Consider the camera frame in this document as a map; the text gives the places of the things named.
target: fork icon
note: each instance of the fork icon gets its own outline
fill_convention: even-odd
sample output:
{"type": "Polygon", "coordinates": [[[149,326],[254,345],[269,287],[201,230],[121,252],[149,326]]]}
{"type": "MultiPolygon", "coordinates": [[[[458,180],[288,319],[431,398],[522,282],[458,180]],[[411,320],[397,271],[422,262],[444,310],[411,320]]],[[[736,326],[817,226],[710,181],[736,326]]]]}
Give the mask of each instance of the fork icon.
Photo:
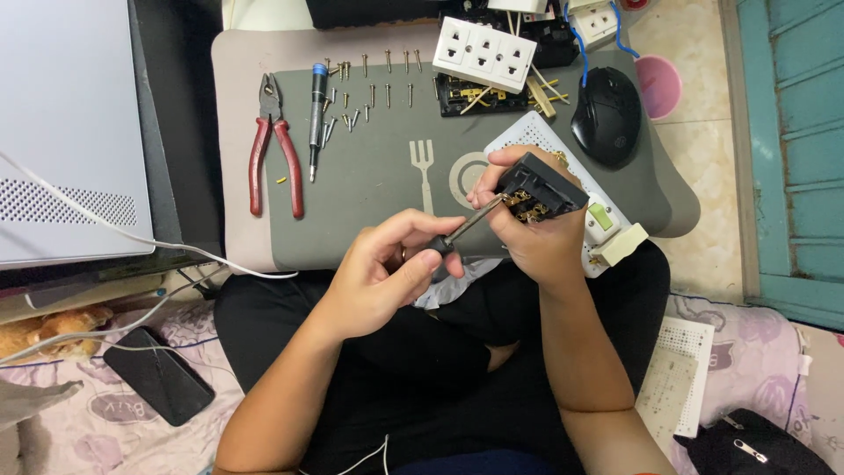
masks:
{"type": "Polygon", "coordinates": [[[434,214],[434,202],[430,198],[430,183],[428,183],[428,167],[434,163],[434,145],[430,140],[428,143],[428,155],[425,154],[424,141],[417,142],[419,146],[419,157],[417,159],[416,147],[410,141],[410,164],[422,171],[422,210],[430,215],[434,214]]]}

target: green switch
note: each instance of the green switch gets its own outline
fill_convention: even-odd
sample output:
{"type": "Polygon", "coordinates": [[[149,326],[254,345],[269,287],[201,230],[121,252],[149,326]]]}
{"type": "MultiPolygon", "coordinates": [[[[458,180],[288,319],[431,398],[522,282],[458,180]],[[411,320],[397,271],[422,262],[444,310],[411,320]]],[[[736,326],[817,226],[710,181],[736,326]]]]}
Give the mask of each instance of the green switch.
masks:
{"type": "Polygon", "coordinates": [[[613,220],[607,216],[607,210],[600,203],[595,203],[589,206],[589,213],[595,218],[595,221],[601,225],[601,228],[606,231],[613,226],[613,220]]]}

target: hand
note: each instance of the hand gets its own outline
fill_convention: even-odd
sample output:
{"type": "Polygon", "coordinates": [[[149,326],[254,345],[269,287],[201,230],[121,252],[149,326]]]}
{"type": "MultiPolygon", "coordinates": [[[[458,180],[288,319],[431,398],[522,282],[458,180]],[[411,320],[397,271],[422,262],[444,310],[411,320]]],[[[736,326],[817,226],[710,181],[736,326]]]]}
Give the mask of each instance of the hand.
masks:
{"type": "MultiPolygon", "coordinates": [[[[308,319],[339,340],[369,335],[408,305],[430,284],[443,258],[433,249],[422,250],[437,234],[448,234],[466,218],[438,218],[419,210],[404,210],[378,227],[358,234],[331,281],[331,286],[308,319]],[[402,249],[405,262],[402,262],[402,249]]],[[[446,256],[446,268],[463,277],[455,252],[446,256]]]]}
{"type": "MultiPolygon", "coordinates": [[[[527,152],[536,155],[576,186],[581,186],[580,180],[549,152],[534,145],[511,145],[488,155],[490,165],[466,196],[476,210],[495,197],[498,179],[527,152]]],[[[523,224],[501,204],[486,218],[493,232],[507,245],[519,269],[541,287],[550,290],[564,286],[573,277],[583,278],[581,249],[585,214],[584,208],[540,223],[523,224]]]]}

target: red pliers handle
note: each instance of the red pliers handle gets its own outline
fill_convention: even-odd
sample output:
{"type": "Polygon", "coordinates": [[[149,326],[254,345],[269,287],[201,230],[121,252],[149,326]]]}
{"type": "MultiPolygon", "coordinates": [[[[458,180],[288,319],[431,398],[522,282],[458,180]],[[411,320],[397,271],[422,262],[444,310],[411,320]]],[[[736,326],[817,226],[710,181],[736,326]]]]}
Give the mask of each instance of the red pliers handle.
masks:
{"type": "MultiPolygon", "coordinates": [[[[258,131],[255,134],[255,142],[252,143],[252,154],[249,157],[249,211],[254,216],[261,216],[261,167],[263,158],[267,154],[269,144],[269,120],[264,117],[255,119],[258,124],[258,131]]],[[[279,120],[273,123],[273,130],[279,140],[284,157],[287,158],[287,167],[290,173],[290,199],[293,207],[293,217],[301,218],[305,215],[305,206],[302,204],[302,178],[299,166],[299,157],[293,142],[287,134],[289,125],[286,120],[279,120]]]]}

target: teal door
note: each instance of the teal door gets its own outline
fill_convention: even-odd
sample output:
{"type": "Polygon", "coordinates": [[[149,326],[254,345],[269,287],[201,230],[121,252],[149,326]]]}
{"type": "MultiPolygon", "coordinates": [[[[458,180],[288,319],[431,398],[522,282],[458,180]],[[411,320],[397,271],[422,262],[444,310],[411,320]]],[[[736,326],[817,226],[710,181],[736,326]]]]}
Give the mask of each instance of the teal door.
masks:
{"type": "Polygon", "coordinates": [[[739,0],[759,303],[844,330],[844,0],[739,0]]]}

